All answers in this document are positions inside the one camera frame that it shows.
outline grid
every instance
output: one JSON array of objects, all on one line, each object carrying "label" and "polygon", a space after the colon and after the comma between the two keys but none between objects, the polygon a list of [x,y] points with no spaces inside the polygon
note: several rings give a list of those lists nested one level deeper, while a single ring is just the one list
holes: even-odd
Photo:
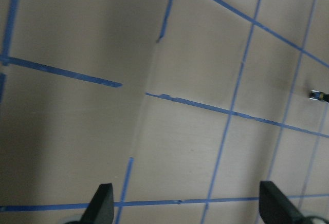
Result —
[{"label": "grid", "polygon": [[[214,172],[213,172],[213,175],[212,175],[212,180],[211,180],[210,185],[209,185],[209,191],[208,191],[207,198],[206,199],[188,199],[188,200],[159,200],[159,201],[130,201],[130,202],[125,201],[126,192],[127,192],[128,187],[129,187],[129,179],[130,179],[130,175],[131,175],[131,171],[132,171],[133,163],[134,163],[134,159],[130,158],[129,162],[128,162],[128,165],[127,165],[126,176],[125,176],[125,180],[124,180],[124,185],[123,185],[120,201],[115,202],[115,206],[119,208],[118,214],[117,214],[117,217],[116,217],[116,221],[115,221],[116,224],[119,224],[119,222],[120,222],[121,211],[122,211],[123,207],[128,207],[128,206],[204,203],[205,207],[204,207],[202,219],[200,220],[200,223],[203,224],[204,221],[205,221],[206,215],[207,215],[207,210],[208,210],[209,203],[212,203],[212,202],[230,202],[230,201],[257,201],[258,200],[257,197],[211,198],[213,187],[214,187],[214,181],[215,181],[215,178],[216,178],[216,174],[218,172],[219,164],[221,162],[223,147],[224,147],[224,144],[225,144],[225,141],[226,141],[226,136],[227,136],[227,132],[228,132],[229,127],[230,127],[230,122],[231,122],[232,116],[238,116],[238,117],[241,117],[241,118],[244,118],[244,119],[253,119],[253,120],[256,120],[258,122],[267,123],[267,124],[271,124],[271,125],[275,125],[275,126],[280,127],[280,132],[279,132],[279,136],[278,136],[277,141],[276,141],[276,147],[275,147],[274,154],[273,154],[273,157],[272,157],[272,160],[271,160],[271,164],[270,164],[270,168],[269,168],[269,171],[268,171],[267,179],[269,179],[270,176],[271,176],[273,165],[274,165],[276,155],[277,155],[277,151],[278,151],[278,147],[280,145],[280,141],[281,141],[281,137],[282,137],[282,131],[284,129],[291,129],[291,130],[296,130],[296,131],[299,131],[299,132],[302,132],[302,133],[316,135],[317,140],[316,140],[316,143],[313,147],[312,157],[311,157],[311,160],[310,160],[310,163],[309,163],[309,166],[308,166],[307,176],[305,178],[305,182],[304,182],[304,185],[303,185],[302,194],[301,195],[289,196],[289,198],[290,199],[299,198],[300,200],[299,200],[298,206],[300,207],[302,205],[302,202],[303,202],[304,198],[328,197],[329,196],[329,194],[313,194],[313,195],[306,195],[305,194],[307,184],[309,182],[310,173],[311,173],[312,168],[313,168],[315,154],[316,154],[316,151],[318,149],[319,139],[321,137],[329,138],[329,135],[326,135],[326,134],[322,133],[324,120],[325,120],[325,117],[326,117],[326,114],[327,114],[327,105],[326,105],[326,108],[325,108],[325,112],[323,113],[322,118],[321,118],[320,128],[317,132],[285,124],[287,114],[288,114],[288,110],[289,110],[289,107],[290,107],[291,97],[292,97],[292,94],[294,92],[294,88],[295,88],[295,84],[296,84],[297,75],[298,75],[298,72],[299,72],[299,69],[300,69],[300,66],[301,66],[301,63],[302,63],[302,56],[307,55],[311,59],[315,60],[316,62],[318,62],[318,63],[322,64],[323,66],[329,68],[329,64],[327,64],[323,60],[319,59],[318,57],[314,56],[313,54],[311,54],[310,52],[308,52],[304,49],[304,47],[306,45],[306,42],[307,42],[309,28],[310,28],[310,25],[312,23],[312,18],[313,18],[313,15],[314,15],[314,10],[315,10],[317,0],[313,0],[312,9],[311,9],[311,12],[310,12],[310,15],[309,15],[309,18],[308,18],[306,32],[305,32],[305,35],[304,35],[304,38],[303,38],[303,43],[302,43],[301,47],[294,44],[293,42],[289,41],[288,39],[284,38],[283,36],[279,35],[275,31],[271,30],[270,28],[262,25],[261,23],[259,23],[257,21],[259,7],[260,7],[260,4],[261,4],[262,0],[258,0],[253,18],[251,18],[251,17],[247,16],[246,14],[242,13],[241,11],[235,9],[234,7],[229,5],[228,3],[224,2],[223,0],[213,0],[213,1],[218,3],[220,6],[223,6],[226,9],[230,10],[231,12],[237,14],[238,16],[244,18],[245,20],[251,22],[251,27],[250,27],[250,31],[249,31],[249,35],[248,35],[248,40],[247,40],[247,44],[245,46],[242,62],[241,62],[241,65],[240,65],[239,76],[236,80],[236,85],[235,85],[234,94],[233,94],[233,97],[232,97],[230,109],[223,109],[223,108],[220,108],[220,107],[215,107],[215,106],[211,106],[211,105],[207,105],[207,104],[202,104],[202,103],[194,102],[192,100],[186,100],[186,99],[183,99],[183,98],[178,98],[178,97],[175,98],[175,97],[171,97],[170,95],[166,95],[166,94],[154,95],[154,94],[151,94],[151,93],[148,93],[148,92],[146,93],[146,95],[148,95],[150,97],[165,99],[165,100],[178,102],[178,103],[182,103],[182,104],[185,104],[185,105],[194,106],[194,107],[197,107],[197,108],[208,109],[208,110],[211,110],[211,111],[215,111],[215,112],[219,112],[219,113],[223,113],[223,114],[228,115],[226,125],[225,125],[225,129],[224,129],[224,133],[223,133],[221,143],[220,143],[220,147],[219,147],[219,150],[218,150],[217,159],[216,159],[216,162],[215,162],[215,167],[214,167]],[[5,29],[5,36],[4,36],[4,41],[3,41],[3,52],[0,55],[0,61],[2,61],[3,65],[7,66],[8,64],[14,64],[14,65],[22,66],[22,67],[28,67],[28,68],[32,68],[32,69],[36,69],[36,70],[40,70],[40,71],[44,71],[44,72],[49,72],[49,73],[53,73],[53,74],[62,75],[62,76],[69,77],[69,78],[75,78],[75,79],[82,80],[82,81],[88,81],[88,82],[92,82],[92,83],[96,83],[96,84],[103,84],[103,85],[106,85],[106,86],[109,86],[109,87],[120,87],[122,85],[122,84],[114,82],[114,81],[95,78],[95,77],[92,77],[92,76],[87,76],[87,75],[84,75],[84,74],[80,74],[80,73],[76,73],[76,72],[72,72],[72,71],[67,71],[67,70],[64,70],[64,69],[59,69],[59,68],[55,68],[55,67],[51,67],[51,66],[42,65],[42,64],[39,64],[39,63],[34,63],[34,62],[30,62],[30,61],[10,57],[9,56],[10,43],[11,43],[11,37],[12,37],[12,33],[13,33],[13,28],[14,28],[14,20],[15,20],[15,15],[16,15],[18,2],[19,2],[19,0],[11,0],[11,3],[10,3],[10,10],[9,10],[9,13],[8,13],[8,20],[7,20],[7,25],[6,25],[6,29]],[[168,6],[167,6],[167,9],[166,9],[166,12],[165,12],[164,19],[163,19],[163,24],[162,24],[162,28],[161,28],[161,32],[160,32],[158,42],[160,42],[161,39],[166,34],[167,22],[168,22],[168,19],[170,17],[170,11],[171,11],[173,2],[174,2],[174,0],[169,0],[169,2],[168,2]],[[249,50],[250,42],[252,41],[252,36],[253,36],[253,31],[254,31],[255,26],[267,31],[268,33],[272,34],[274,37],[278,38],[282,42],[284,42],[284,43],[290,45],[291,47],[297,49],[298,51],[300,51],[300,54],[299,54],[299,57],[298,57],[298,63],[296,65],[296,69],[295,69],[295,73],[294,73],[293,83],[292,83],[291,88],[290,88],[289,98],[288,98],[288,101],[287,101],[286,106],[285,106],[284,117],[283,117],[281,122],[275,122],[275,121],[271,121],[271,120],[267,120],[267,119],[263,119],[263,118],[253,117],[253,116],[248,115],[248,114],[243,114],[243,113],[239,113],[239,112],[234,111],[236,95],[237,95],[237,92],[239,90],[240,81],[241,81],[241,77],[243,75],[244,66],[245,66],[247,56],[248,56],[248,50]],[[0,75],[0,100],[1,100],[1,96],[2,96],[3,91],[4,91],[5,80],[6,80],[6,75],[2,73]],[[2,206],[2,207],[0,207],[0,212],[83,209],[83,208],[86,208],[86,206],[87,206],[87,203],[56,204],[56,205],[47,205],[47,206]]]}]

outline blue tape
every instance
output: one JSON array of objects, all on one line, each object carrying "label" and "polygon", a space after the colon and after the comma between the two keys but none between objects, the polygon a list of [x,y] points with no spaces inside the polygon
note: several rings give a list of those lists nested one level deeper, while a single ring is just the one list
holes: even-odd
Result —
[{"label": "blue tape", "polygon": [[[308,17],[302,47],[299,49],[300,54],[299,54],[299,57],[298,57],[297,66],[296,66],[294,77],[293,77],[293,82],[291,84],[289,97],[288,97],[288,100],[287,100],[287,104],[286,104],[283,119],[282,119],[282,124],[283,125],[286,123],[288,111],[289,111],[289,108],[290,108],[291,99],[293,97],[293,93],[294,93],[294,90],[295,90],[296,80],[297,80],[298,72],[299,72],[299,69],[300,69],[300,66],[301,66],[301,62],[302,62],[303,52],[305,51],[304,48],[305,48],[305,45],[306,45],[306,42],[307,42],[310,25],[312,23],[312,19],[313,19],[313,16],[314,16],[316,2],[317,2],[317,0],[313,0],[313,2],[312,2],[312,7],[311,7],[311,11],[310,11],[310,14],[309,14],[309,17]],[[274,148],[271,163],[270,163],[269,170],[268,170],[267,177],[266,177],[267,180],[269,180],[271,178],[271,175],[272,175],[272,172],[273,172],[274,163],[275,163],[275,160],[276,160],[276,157],[277,157],[277,154],[278,154],[278,149],[279,149],[281,139],[282,139],[283,128],[284,127],[281,126],[280,131],[279,131],[278,139],[276,141],[276,145],[275,145],[275,148]],[[257,216],[257,218],[255,220],[255,224],[259,223],[259,219],[260,219],[260,217]]]},{"label": "blue tape", "polygon": [[31,62],[31,61],[26,61],[26,60],[22,60],[22,59],[18,59],[18,58],[5,57],[3,55],[0,55],[0,61],[7,62],[7,63],[17,65],[17,66],[23,66],[23,67],[39,70],[39,71],[49,72],[49,73],[53,73],[53,74],[57,74],[57,75],[61,75],[61,76],[65,76],[65,77],[69,77],[69,78],[73,78],[73,79],[78,79],[78,80],[82,80],[82,81],[86,81],[86,82],[102,84],[102,85],[106,85],[106,86],[110,86],[110,87],[114,87],[114,88],[122,86],[122,84],[113,82],[110,80],[91,77],[91,76],[88,76],[85,74],[68,71],[68,70],[64,70],[64,69],[60,69],[60,68],[56,68],[56,67],[52,67],[52,66],[47,66],[47,65],[43,65],[43,64],[39,64],[39,63]]},{"label": "blue tape", "polygon": [[2,102],[2,96],[5,90],[6,75],[4,73],[0,74],[0,103]]},{"label": "blue tape", "polygon": [[[253,20],[257,19],[260,4],[261,4],[261,0],[258,0],[257,5],[256,5],[256,9],[255,9],[255,12],[254,12]],[[245,47],[245,50],[244,50],[244,53],[243,53],[243,56],[242,56],[241,65],[240,65],[240,68],[239,68],[239,74],[238,74],[237,81],[236,81],[235,88],[234,88],[233,98],[232,98],[232,102],[231,102],[231,106],[230,106],[230,114],[227,118],[227,122],[226,122],[226,125],[225,125],[225,129],[224,129],[221,144],[220,144],[220,148],[218,150],[218,155],[217,155],[213,175],[212,175],[210,186],[209,186],[209,191],[208,191],[208,195],[207,195],[208,200],[211,198],[213,188],[214,188],[214,185],[215,185],[216,176],[217,176],[217,173],[218,173],[218,168],[220,166],[220,162],[221,162],[221,158],[222,158],[222,154],[223,154],[223,150],[224,150],[224,145],[225,145],[225,141],[226,141],[226,137],[227,137],[227,132],[228,132],[230,124],[231,124],[231,119],[232,119],[232,115],[233,115],[232,112],[234,110],[235,101],[236,101],[236,97],[237,97],[237,92],[239,90],[242,74],[243,74],[243,71],[244,71],[245,63],[246,63],[248,52],[249,52],[251,38],[253,36],[253,29],[254,29],[254,24],[251,24],[250,31],[249,31],[249,34],[248,34],[247,44],[246,44],[246,47]],[[200,224],[205,223],[207,212],[208,212],[208,203],[204,207],[204,211],[203,211],[203,214],[202,214],[202,217],[201,217]]]},{"label": "blue tape", "polygon": [[275,125],[275,126],[278,126],[278,127],[283,127],[283,128],[290,129],[290,130],[296,130],[296,131],[302,132],[302,133],[307,133],[307,134],[311,134],[311,135],[321,136],[321,137],[324,137],[324,138],[329,138],[329,135],[327,135],[327,134],[322,134],[322,133],[319,133],[319,132],[313,132],[311,130],[302,129],[302,128],[295,127],[295,126],[292,126],[292,125],[286,125],[286,124],[282,124],[282,123],[276,122],[276,121],[271,121],[271,120],[266,120],[266,119],[263,119],[263,118],[253,117],[251,115],[247,115],[247,114],[244,114],[244,113],[238,113],[238,112],[230,111],[230,110],[223,109],[223,108],[220,108],[220,107],[214,107],[214,106],[210,106],[210,105],[199,103],[199,102],[193,102],[193,101],[183,99],[183,98],[175,98],[175,97],[171,97],[170,95],[166,95],[166,94],[154,95],[154,94],[151,94],[151,93],[148,93],[148,92],[145,93],[145,94],[147,96],[156,97],[156,98],[160,98],[160,99],[164,99],[164,100],[169,100],[169,101],[177,102],[177,103],[181,103],[181,104],[186,104],[186,105],[190,105],[190,106],[194,106],[194,107],[198,107],[198,108],[203,108],[203,109],[215,111],[215,112],[222,113],[222,114],[227,114],[227,115],[231,114],[231,115],[238,116],[238,117],[241,117],[241,118],[244,118],[244,119],[252,119],[252,120],[255,120],[255,121],[258,121],[258,122],[262,122],[262,123],[266,123],[266,124],[270,124],[270,125]]},{"label": "blue tape", "polygon": [[[130,174],[131,174],[132,169],[133,169],[133,164],[134,164],[134,158],[130,157],[129,161],[128,161],[128,165],[127,165],[127,170],[126,170],[126,174],[125,174],[125,178],[124,178],[123,187],[122,187],[120,203],[123,203],[125,201],[125,197],[126,197],[126,193],[127,193],[128,185],[129,185]],[[123,205],[121,205],[118,209],[115,224],[120,223],[122,208],[123,208]]]},{"label": "blue tape", "polygon": [[276,33],[275,31],[271,30],[270,28],[268,28],[267,26],[261,24],[260,22],[256,21],[255,19],[249,17],[248,15],[244,14],[243,12],[239,11],[238,9],[234,8],[233,6],[229,5],[228,3],[226,3],[223,0],[213,0],[214,2],[222,5],[223,7],[227,8],[228,10],[230,10],[231,12],[235,13],[236,15],[244,18],[245,20],[253,23],[254,25],[256,25],[257,27],[267,31],[268,33],[272,34],[274,37],[278,38],[279,40],[281,40],[282,42],[290,45],[291,47],[303,52],[305,55],[309,56],[310,58],[314,59],[315,61],[319,62],[320,64],[322,64],[323,66],[326,66],[329,68],[329,64],[324,62],[323,60],[319,59],[318,57],[314,56],[313,54],[311,54],[310,52],[307,52],[306,50],[304,50],[302,47],[299,47],[298,45],[296,45],[295,43],[289,41],[288,39],[286,39],[285,37],[281,36],[280,34]]},{"label": "blue tape", "polygon": [[11,46],[11,39],[12,39],[12,34],[14,30],[14,23],[15,23],[15,18],[16,18],[16,12],[17,8],[19,5],[19,0],[11,0],[10,1],[10,7],[9,7],[9,12],[8,12],[8,18],[7,18],[7,25],[5,28],[5,35],[3,39],[3,48],[2,48],[2,54],[4,56],[9,55],[10,51],[10,46]]},{"label": "blue tape", "polygon": [[173,6],[173,0],[168,0],[166,12],[164,14],[165,16],[164,16],[163,22],[162,22],[160,36],[159,36],[159,39],[158,39],[157,42],[160,42],[161,39],[165,36],[166,29],[167,29],[167,24],[168,24],[168,18],[169,18],[169,15],[170,15],[170,11],[171,11],[172,6]]},{"label": "blue tape", "polygon": [[[289,199],[300,198],[299,195],[287,196]],[[304,198],[329,197],[329,194],[305,195]],[[173,204],[194,204],[194,203],[214,203],[214,202],[241,202],[258,201],[258,197],[235,197],[235,198],[213,198],[213,199],[188,199],[188,200],[157,200],[157,201],[131,201],[115,202],[115,207],[132,206],[160,206]],[[52,211],[52,210],[72,210],[86,209],[89,203],[70,203],[54,205],[36,205],[36,206],[0,206],[0,212],[23,212],[23,211]]]},{"label": "blue tape", "polygon": [[[319,128],[319,133],[321,133],[322,130],[323,130],[323,126],[324,126],[324,122],[325,122],[325,118],[326,118],[327,112],[328,112],[328,104],[326,104],[325,110],[324,110],[323,115],[322,115],[321,124],[320,124],[320,128]],[[312,168],[313,168],[313,164],[314,164],[314,160],[315,160],[315,155],[316,155],[316,153],[318,151],[319,143],[320,143],[320,136],[317,137],[317,140],[315,141],[315,144],[313,146],[312,155],[311,155],[311,158],[310,158],[310,161],[309,161],[309,165],[308,165],[308,169],[307,169],[307,174],[306,174],[306,177],[305,177],[305,180],[304,180],[304,184],[303,184],[303,188],[302,188],[302,194],[301,194],[302,197],[300,198],[300,200],[298,202],[298,208],[299,209],[302,207],[302,204],[303,204],[304,195],[305,195],[305,192],[306,192],[306,188],[308,186],[310,173],[311,173]]]}]

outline blue painter's tape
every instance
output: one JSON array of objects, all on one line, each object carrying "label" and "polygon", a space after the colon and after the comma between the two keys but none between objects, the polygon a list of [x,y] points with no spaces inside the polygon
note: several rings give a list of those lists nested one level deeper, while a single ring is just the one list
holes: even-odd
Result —
[{"label": "blue painter's tape", "polygon": [[[310,14],[309,14],[309,17],[308,17],[306,31],[305,31],[305,35],[304,35],[304,38],[303,38],[303,45],[302,45],[301,52],[300,52],[299,57],[298,57],[297,66],[296,66],[296,69],[295,69],[293,82],[291,84],[288,101],[287,101],[287,104],[286,104],[286,107],[285,107],[285,111],[284,111],[284,115],[283,115],[283,119],[282,119],[282,122],[281,122],[282,124],[285,124],[286,123],[288,111],[289,111],[289,108],[290,108],[291,99],[292,99],[292,96],[293,96],[293,93],[294,93],[294,90],[295,90],[297,75],[298,75],[298,72],[299,72],[299,69],[300,69],[300,66],[301,66],[301,61],[302,61],[302,56],[303,56],[303,50],[304,50],[304,47],[306,45],[306,41],[307,41],[307,37],[308,37],[308,32],[309,32],[310,25],[312,23],[312,19],[313,19],[313,15],[314,15],[314,10],[315,10],[315,6],[316,6],[316,2],[317,2],[317,0],[313,0],[312,8],[311,8],[311,11],[310,11]],[[273,156],[272,156],[272,160],[271,160],[271,163],[270,163],[269,171],[268,171],[268,174],[267,174],[267,179],[270,179],[271,174],[272,174],[272,170],[273,170],[273,167],[274,167],[274,162],[275,162],[276,155],[277,155],[277,152],[278,152],[278,148],[279,148],[279,145],[280,145],[280,142],[281,142],[281,138],[282,138],[282,131],[283,131],[283,127],[280,129],[280,132],[279,132],[279,136],[278,136],[278,139],[277,139],[277,142],[276,142],[276,145],[275,145],[275,149],[274,149],[274,152],[273,152]]]},{"label": "blue painter's tape", "polygon": [[0,74],[0,103],[2,102],[2,96],[5,90],[6,75],[4,73]]},{"label": "blue painter's tape", "polygon": [[316,60],[317,62],[319,62],[320,64],[322,64],[323,66],[326,66],[329,68],[329,64],[324,62],[323,60],[319,59],[318,57],[314,56],[313,54],[311,54],[310,52],[307,52],[306,50],[304,50],[302,47],[296,45],[295,43],[289,41],[288,39],[286,39],[285,37],[281,36],[280,34],[276,33],[275,31],[271,30],[270,28],[266,27],[265,25],[261,24],[260,22],[256,21],[255,18],[251,18],[248,15],[244,14],[243,12],[239,11],[238,9],[234,8],[233,6],[229,5],[228,3],[226,3],[223,0],[213,0],[214,2],[222,5],[223,7],[227,8],[228,10],[230,10],[231,12],[235,13],[236,15],[244,18],[245,20],[253,23],[254,25],[256,25],[257,27],[267,31],[268,33],[272,34],[273,36],[275,36],[276,38],[278,38],[279,40],[281,40],[282,42],[290,45],[291,47],[302,51],[304,54],[308,55],[310,58]]},{"label": "blue painter's tape", "polygon": [[[125,201],[125,197],[126,197],[126,193],[127,193],[128,185],[129,185],[130,174],[131,174],[132,169],[133,169],[133,164],[134,164],[134,158],[130,157],[129,161],[128,161],[127,170],[126,170],[126,173],[125,173],[124,183],[123,183],[121,197],[120,197],[120,203],[121,204],[124,203],[124,201]],[[115,220],[115,224],[120,223],[122,208],[123,208],[123,205],[120,205],[119,209],[118,209],[117,217],[116,217],[116,220]]]},{"label": "blue painter's tape", "polygon": [[[324,110],[324,112],[322,114],[322,119],[321,119],[321,123],[320,123],[319,133],[321,133],[322,130],[323,130],[323,126],[324,126],[324,122],[325,122],[325,118],[327,116],[327,113],[328,113],[328,104],[326,104],[325,110]],[[310,174],[311,174],[311,171],[313,169],[315,155],[316,155],[316,153],[318,151],[319,143],[320,143],[320,136],[317,137],[317,139],[315,141],[315,144],[313,146],[312,155],[311,155],[311,158],[310,158],[310,161],[309,161],[309,165],[308,165],[308,169],[307,169],[307,174],[306,174],[306,177],[305,177],[305,180],[304,180],[304,184],[303,184],[303,188],[302,188],[302,194],[301,194],[302,197],[300,198],[300,200],[298,202],[298,208],[299,209],[303,205],[304,195],[306,193],[306,188],[308,186]]]},{"label": "blue painter's tape", "polygon": [[[261,0],[258,0],[257,5],[256,5],[256,9],[255,9],[255,13],[254,13],[254,17],[253,17],[254,21],[257,19],[260,4],[261,4]],[[231,124],[232,115],[234,115],[233,110],[234,110],[235,101],[236,101],[236,97],[237,97],[237,92],[239,90],[242,74],[243,74],[243,71],[244,71],[245,63],[246,63],[246,60],[247,60],[249,47],[250,47],[250,44],[251,44],[251,38],[253,36],[253,29],[254,29],[254,24],[252,24],[251,27],[250,27],[250,31],[249,31],[248,39],[247,39],[247,44],[246,44],[246,47],[245,47],[245,50],[244,50],[244,53],[243,53],[243,57],[242,57],[242,60],[241,60],[241,65],[240,65],[240,68],[239,68],[239,74],[238,74],[238,77],[237,77],[237,80],[236,80],[234,93],[233,93],[233,98],[232,98],[232,102],[231,102],[231,106],[230,106],[230,114],[229,114],[229,116],[227,118],[227,121],[226,121],[226,125],[225,125],[225,129],[224,129],[224,132],[223,132],[220,148],[218,150],[218,155],[217,155],[213,175],[212,175],[210,186],[209,186],[209,191],[208,191],[208,195],[207,195],[208,200],[211,198],[211,195],[212,195],[212,192],[213,192],[213,188],[214,188],[215,181],[216,181],[216,176],[217,176],[217,173],[218,173],[218,168],[220,166],[220,162],[221,162],[221,158],[222,158],[222,154],[223,154],[223,149],[224,149],[224,145],[225,145],[225,141],[226,141],[226,137],[227,137],[227,132],[228,132],[230,124]],[[200,224],[205,223],[207,212],[208,212],[208,203],[206,203],[206,205],[205,205]]]},{"label": "blue painter's tape", "polygon": [[161,27],[161,31],[160,31],[160,36],[159,36],[159,39],[158,39],[157,42],[160,42],[161,39],[165,36],[166,29],[167,29],[167,24],[168,24],[168,18],[169,18],[172,6],[173,6],[173,0],[168,0],[168,5],[167,5],[167,8],[166,8],[166,12],[164,14],[165,16],[163,18],[162,27]]},{"label": "blue painter's tape", "polygon": [[[287,196],[289,199],[300,198],[299,195]],[[329,194],[305,195],[304,198],[329,197]],[[157,206],[171,204],[194,204],[194,203],[212,203],[212,202],[241,202],[258,201],[258,197],[233,197],[233,198],[213,198],[213,199],[187,199],[187,200],[158,200],[158,201],[131,201],[115,202],[115,207],[131,206]],[[86,209],[89,203],[70,203],[54,205],[36,205],[36,206],[0,206],[0,212],[22,212],[22,211],[51,211],[51,210],[72,210]]]},{"label": "blue painter's tape", "polygon": [[178,102],[178,103],[182,103],[182,104],[186,104],[186,105],[190,105],[190,106],[194,106],[194,107],[199,107],[199,108],[215,111],[215,112],[222,113],[222,114],[227,114],[227,115],[231,114],[231,115],[238,116],[238,117],[241,117],[241,118],[244,118],[244,119],[252,119],[252,120],[255,120],[255,121],[258,121],[258,122],[262,122],[262,123],[266,123],[266,124],[270,124],[270,125],[275,125],[275,126],[278,126],[278,127],[283,127],[283,128],[290,129],[290,130],[296,130],[296,131],[302,132],[302,133],[308,133],[308,134],[315,135],[315,136],[321,136],[321,137],[324,137],[324,138],[329,138],[329,135],[327,135],[327,134],[322,134],[322,133],[319,133],[319,132],[313,132],[311,130],[302,129],[302,128],[295,127],[295,126],[292,126],[292,125],[286,125],[286,124],[282,124],[282,123],[276,122],[276,121],[271,121],[271,120],[266,120],[266,119],[263,119],[263,118],[253,117],[251,115],[247,115],[247,114],[244,114],[244,113],[238,113],[238,112],[235,112],[235,111],[230,111],[230,110],[220,108],[220,107],[214,107],[214,106],[210,106],[210,105],[207,105],[207,104],[190,101],[190,100],[183,99],[183,98],[178,98],[178,97],[175,98],[175,97],[171,97],[170,95],[166,95],[166,94],[154,95],[154,94],[151,94],[151,93],[148,93],[148,92],[145,93],[145,94],[147,96],[156,97],[156,98],[160,98],[160,99],[165,99],[165,100],[169,100],[169,101],[172,101],[172,102]]},{"label": "blue painter's tape", "polygon": [[10,1],[10,7],[8,12],[7,25],[5,28],[5,35],[3,39],[3,49],[2,49],[2,54],[5,56],[9,55],[18,4],[19,4],[19,0]]},{"label": "blue painter's tape", "polygon": [[78,80],[82,80],[82,81],[86,81],[86,82],[102,84],[102,85],[106,85],[106,86],[110,86],[110,87],[114,87],[114,88],[122,86],[122,84],[113,82],[110,80],[96,78],[96,77],[88,76],[85,74],[68,71],[68,70],[64,70],[64,69],[60,69],[60,68],[56,68],[56,67],[52,67],[52,66],[47,66],[47,65],[43,65],[43,64],[39,64],[39,63],[31,62],[31,61],[26,61],[26,60],[22,60],[22,59],[18,59],[18,58],[5,57],[3,55],[0,55],[0,61],[7,62],[7,63],[17,65],[17,66],[23,66],[23,67],[39,70],[39,71],[49,72],[49,73],[53,73],[53,74],[57,74],[57,75],[61,75],[61,76],[65,76],[65,77],[69,77],[69,78],[73,78],[73,79],[78,79]]},{"label": "blue painter's tape", "polygon": [[186,104],[186,105],[190,105],[190,106],[194,106],[194,107],[199,107],[199,108],[203,108],[203,109],[207,109],[207,110],[211,110],[211,111],[215,111],[215,112],[219,112],[219,113],[223,113],[223,114],[230,114],[230,111],[227,109],[223,109],[220,107],[214,107],[214,106],[210,106],[207,104],[203,104],[203,103],[199,103],[199,102],[193,102],[187,99],[183,99],[183,98],[175,98],[175,97],[171,97],[170,95],[166,95],[166,94],[161,94],[161,95],[154,95],[151,93],[145,93],[147,96],[151,96],[151,97],[157,97],[157,98],[161,98],[161,99],[165,99],[165,100],[169,100],[169,101],[173,101],[173,102],[178,102],[178,103],[182,103],[182,104]]}]

